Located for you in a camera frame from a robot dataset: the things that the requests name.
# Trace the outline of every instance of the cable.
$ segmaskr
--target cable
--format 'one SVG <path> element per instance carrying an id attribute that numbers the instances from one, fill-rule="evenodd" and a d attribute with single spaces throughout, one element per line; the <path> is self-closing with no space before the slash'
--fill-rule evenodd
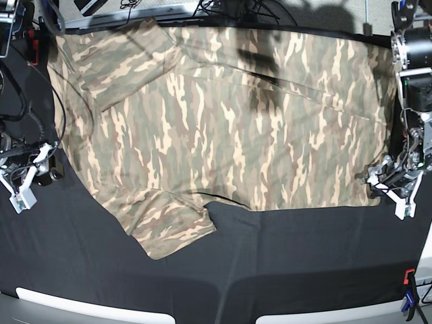
<path id="1" fill-rule="evenodd" d="M 425 302 L 425 298 L 427 297 L 427 295 L 429 294 L 429 292 L 431 292 L 431 289 L 432 289 L 432 284 L 429 286 L 429 289 L 426 291 L 426 293 L 423 295 L 423 297 L 421 298 L 421 302 L 422 302 L 422 304 L 425 304 L 425 305 L 430 305 L 430 304 L 432 304 L 432 302 Z"/>
<path id="2" fill-rule="evenodd" d="M 192 17 L 194 17 L 198 11 L 203 11 L 211 18 L 216 18 L 219 16 L 219 18 L 227 18 L 227 19 L 233 20 L 235 22 L 238 22 L 240 20 L 241 16 L 235 17 L 235 16 L 231 16 L 231 15 L 229 15 L 223 11 L 215 11 L 212 9 L 208 9 L 214 2 L 215 2 L 215 0 L 210 0 L 210 1 L 206 2 L 205 5 L 203 5 L 203 0 L 199 1 Z"/>
<path id="3" fill-rule="evenodd" d="M 13 88 L 15 89 L 15 91 L 17 92 L 17 94 L 18 94 L 18 96 L 20 97 L 20 100 L 21 100 L 21 110 L 20 110 L 20 113 L 18 115 L 4 115 L 4 114 L 0 114 L 0 119 L 2 119 L 4 121 L 7 121 L 7 122 L 19 122 L 30 111 L 27 97 L 24 94 L 24 91 L 21 89 L 21 87 L 18 84 L 18 82 L 16 82 L 16 80 L 15 80 L 14 75 L 12 74 L 12 72 L 5 65 L 5 63 L 3 61 L 1 61 L 1 60 L 0 60 L 0 68 L 4 72 L 4 74 L 6 75 L 6 78 L 11 82 L 11 85 L 13 86 Z"/>
<path id="4" fill-rule="evenodd" d="M 47 10 L 47 7 L 45 6 L 44 0 L 38 0 L 40 12 L 42 13 L 44 23 L 47 26 L 47 28 L 51 34 L 53 34 L 55 36 L 61 36 L 61 35 L 65 34 L 65 32 L 66 32 L 65 20 L 64 20 L 63 16 L 61 15 L 58 6 L 56 6 L 54 4 L 53 0 L 47 0 L 47 1 L 48 1 L 49 6 L 51 7 L 51 9 L 57 15 L 58 20 L 60 21 L 60 29 L 55 27 L 55 24 L 53 23 L 53 21 L 51 19 L 51 16 Z"/>
<path id="5" fill-rule="evenodd" d="M 288 11 L 288 9 L 285 8 L 284 5 L 282 5 L 279 1 L 277 0 L 270 0 L 272 2 L 277 3 L 280 7 L 282 7 L 282 9 L 287 13 L 287 15 L 290 17 L 290 19 L 292 20 L 292 22 L 298 27 L 297 21 L 294 19 L 294 17 L 292 16 L 292 14 Z"/>
<path id="6" fill-rule="evenodd" d="M 38 115 L 33 110 L 30 109 L 30 112 L 28 113 L 28 115 L 37 124 L 38 130 L 39 130 L 38 142 L 42 142 L 43 139 L 45 138 L 45 127 L 44 127 L 44 125 L 42 124 L 42 122 L 39 119 Z"/>
<path id="7" fill-rule="evenodd" d="M 404 124 L 405 131 L 406 131 L 406 152 L 405 152 L 404 158 L 400 162 L 399 166 L 403 166 L 403 164 L 405 163 L 406 159 L 408 158 L 408 155 L 410 152 L 410 134 L 409 134 L 409 129 L 408 129 L 408 120 L 406 119 L 406 110 L 407 109 L 402 109 L 402 111 L 400 112 L 400 119 L 401 119 L 401 122 Z M 388 181 L 388 179 L 390 179 L 391 177 L 393 177 L 397 171 L 398 171 L 398 167 L 395 168 L 387 177 L 385 177 L 384 180 L 375 184 L 373 186 L 373 188 L 379 184 L 385 184 L 385 182 Z"/>
<path id="8" fill-rule="evenodd" d="M 261 5 L 263 6 L 264 9 L 266 9 L 266 10 L 271 14 L 271 17 L 274 18 L 274 20 L 276 21 L 276 24 L 279 25 L 279 19 L 281 19 L 281 18 L 278 17 L 277 15 L 275 15 L 275 14 L 270 10 L 270 8 L 269 8 L 267 5 L 265 5 L 265 4 L 263 3 L 263 0 L 261 0 Z"/>
<path id="9" fill-rule="evenodd" d="M 59 140 L 58 141 L 56 141 L 56 143 L 54 144 L 54 147 L 53 147 L 53 150 L 51 151 L 51 153 L 50 154 L 48 154 L 48 156 L 47 157 L 45 157 L 42 161 L 39 161 L 38 163 L 31 163 L 31 164 L 29 164 L 29 165 L 26 165 L 26 166 L 24 166 L 24 167 L 19 167 L 19 168 L 17 168 L 17 169 L 15 169 L 15 170 L 13 170 L 12 172 L 11 172 L 11 174 L 9 175 L 9 179 L 11 180 L 11 184 L 13 185 L 13 183 L 12 183 L 12 177 L 13 177 L 13 175 L 15 174 L 15 173 L 17 173 L 17 172 L 19 172 L 19 171 L 22 171 L 22 170 L 25 170 L 25 169 L 28 169 L 29 167 L 32 167 L 33 165 L 37 165 L 37 164 L 40 164 L 40 163 L 44 163 L 46 160 L 49 160 L 53 155 L 54 155 L 54 153 L 55 153 L 55 151 L 59 148 L 59 145 L 60 145 L 60 143 L 61 143 L 61 141 L 63 140 L 63 137 L 65 136 L 65 131 L 66 131 L 66 110 L 65 110 L 65 107 L 64 107 L 64 105 L 63 105 L 63 101 L 61 101 L 61 99 L 60 99 L 60 96 L 59 96 L 59 94 L 58 94 L 58 92 L 55 90 L 55 88 L 53 87 L 53 85 L 51 84 L 51 82 L 47 79 L 47 77 L 46 76 L 44 76 L 43 74 L 42 74 L 42 72 L 41 71 L 39 71 L 38 69 L 36 69 L 36 67 L 33 65 L 33 64 L 31 64 L 29 61 L 27 61 L 27 59 L 22 55 L 22 53 L 11 43 L 10 44 L 10 46 L 18 53 L 18 55 L 24 60 L 24 61 L 26 61 L 27 62 L 27 64 L 28 65 L 30 65 L 38 74 L 39 74 L 39 76 L 41 76 L 41 78 L 51 87 L 51 89 L 53 90 L 53 92 L 54 92 L 54 94 L 55 94 L 55 96 L 57 97 L 57 99 L 59 100 L 59 103 L 60 103 L 60 106 L 61 106 L 61 111 L 62 111 L 62 113 L 63 113 L 63 126 L 62 126 L 62 129 L 61 129 L 61 135 L 59 136 Z"/>
<path id="10" fill-rule="evenodd" d="M 129 23 L 129 19 L 130 19 L 130 12 L 132 11 L 132 9 L 135 9 L 137 5 L 139 5 L 141 2 L 141 0 L 121 0 L 120 1 L 120 9 L 126 9 L 129 8 L 129 15 L 128 15 L 128 20 L 126 21 L 125 25 L 127 25 Z"/>
<path id="11" fill-rule="evenodd" d="M 418 314 L 420 315 L 420 317 L 421 317 L 421 319 L 422 319 L 422 321 L 423 321 L 423 324 L 429 324 L 429 322 L 428 322 L 427 319 L 426 319 L 425 314 L 424 314 L 423 311 L 421 310 L 420 305 L 416 303 L 416 306 L 415 306 L 415 307 L 416 307 L 416 310 L 417 310 Z"/>
<path id="12" fill-rule="evenodd" d="M 388 189 L 375 188 L 375 189 L 378 189 L 378 190 L 384 192 L 385 194 L 387 194 L 389 191 L 401 190 L 401 189 L 403 189 L 403 187 L 395 187 L 395 188 L 388 188 Z"/>
<path id="13" fill-rule="evenodd" d="M 5 157 L 17 157 L 18 155 L 23 155 L 27 153 L 35 153 L 39 151 L 41 143 L 36 142 L 34 144 L 28 144 L 26 147 L 13 147 L 5 152 L 0 153 L 0 159 Z"/>

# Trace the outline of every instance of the metal bracket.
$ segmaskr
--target metal bracket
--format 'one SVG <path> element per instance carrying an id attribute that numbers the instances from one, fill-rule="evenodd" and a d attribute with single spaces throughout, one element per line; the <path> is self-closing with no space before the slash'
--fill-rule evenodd
<path id="1" fill-rule="evenodd" d="M 396 84 L 398 87 L 398 97 L 400 106 L 402 109 L 408 108 L 408 105 L 406 103 L 405 97 L 404 97 L 404 89 L 402 85 L 402 79 L 406 78 L 408 76 L 419 76 L 421 74 L 432 74 L 432 68 L 431 67 L 421 67 L 419 69 L 411 69 L 411 70 L 396 70 Z"/>
<path id="2" fill-rule="evenodd" d="M 405 216 L 414 217 L 416 212 L 416 203 L 414 202 L 414 199 L 416 198 L 417 191 L 419 191 L 422 178 L 423 171 L 417 176 L 416 184 L 414 185 L 410 198 L 400 198 L 393 190 L 389 189 L 385 184 L 380 183 L 378 176 L 375 174 L 369 177 L 367 182 L 377 189 L 386 191 L 385 194 L 396 203 L 395 215 L 400 220 L 404 220 Z"/>
<path id="3" fill-rule="evenodd" d="M 7 35 L 2 35 L 2 37 L 7 37 L 7 40 L 5 42 L 6 50 L 4 51 L 3 49 L 1 49 L 0 53 L 0 58 L 2 59 L 6 57 L 7 53 L 9 52 L 9 44 L 12 38 L 12 29 L 14 27 L 16 11 L 19 3 L 20 2 L 18 0 L 8 0 L 5 9 L 0 11 L 0 26 L 3 29 L 2 32 L 4 32 L 5 34 L 7 33 Z"/>
<path id="4" fill-rule="evenodd" d="M 51 149 L 52 146 L 45 143 L 40 148 L 40 153 L 33 160 L 33 163 L 38 163 L 44 160 L 48 156 L 48 153 Z M 4 173 L 0 171 L 0 182 L 11 193 L 9 200 L 18 214 L 20 214 L 25 209 L 32 208 L 33 205 L 36 203 L 36 197 L 34 196 L 33 191 L 30 189 L 30 185 L 32 184 L 33 178 L 38 172 L 39 170 L 37 167 L 29 167 L 26 177 L 22 182 L 22 185 L 18 188 L 18 192 L 15 192 L 14 189 L 10 186 L 9 182 L 5 179 Z"/>
<path id="5" fill-rule="evenodd" d="M 405 0 L 404 6 L 398 10 L 394 18 L 395 30 L 404 31 L 412 26 L 418 5 L 419 0 Z"/>

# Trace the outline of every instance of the black table surface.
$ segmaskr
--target black table surface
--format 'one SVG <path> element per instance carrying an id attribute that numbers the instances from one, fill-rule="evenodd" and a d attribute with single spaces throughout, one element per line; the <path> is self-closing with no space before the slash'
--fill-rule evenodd
<path id="1" fill-rule="evenodd" d="M 52 136 L 51 89 L 13 49 L 5 62 Z M 10 89 L 6 84 L 0 98 L 2 112 L 19 109 Z M 34 132 L 30 118 L 8 126 Z M 38 202 L 30 211 L 17 215 L 0 187 L 5 294 L 15 296 L 22 287 L 167 313 L 188 324 L 252 323 L 261 315 L 391 302 L 402 299 L 405 270 L 417 266 L 432 220 L 432 176 L 418 192 L 416 217 L 403 221 L 385 201 L 377 207 L 265 213 L 212 202 L 207 207 L 217 232 L 154 261 L 86 191 L 64 153 L 59 156 L 65 179 L 33 186 Z"/>

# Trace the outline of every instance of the t-shirt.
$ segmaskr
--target t-shirt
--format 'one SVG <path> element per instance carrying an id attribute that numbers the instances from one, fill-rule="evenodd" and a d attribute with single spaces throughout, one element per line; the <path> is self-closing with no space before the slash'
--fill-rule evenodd
<path id="1" fill-rule="evenodd" d="M 153 19 L 57 37 L 49 62 L 72 167 L 153 259 L 214 232 L 211 201 L 376 205 L 361 178 L 386 151 L 392 71 L 353 40 Z"/>

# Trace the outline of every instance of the floor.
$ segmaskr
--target floor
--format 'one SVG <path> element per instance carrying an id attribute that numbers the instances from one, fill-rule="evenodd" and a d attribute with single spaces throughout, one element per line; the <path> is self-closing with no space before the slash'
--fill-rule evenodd
<path id="1" fill-rule="evenodd" d="M 299 26 L 339 30 L 355 34 L 364 33 L 366 22 L 366 2 L 369 2 L 369 24 L 373 34 L 389 35 L 392 31 L 390 11 L 391 0 L 278 0 L 292 14 Z M 137 8 L 190 3 L 196 0 L 142 0 Z M 270 9 L 281 17 L 281 24 L 290 25 L 292 21 L 283 12 L 276 0 L 268 0 Z M 73 1 L 62 1 L 61 12 L 66 20 L 81 18 Z M 98 14 L 120 10 L 120 0 L 108 0 Z"/>

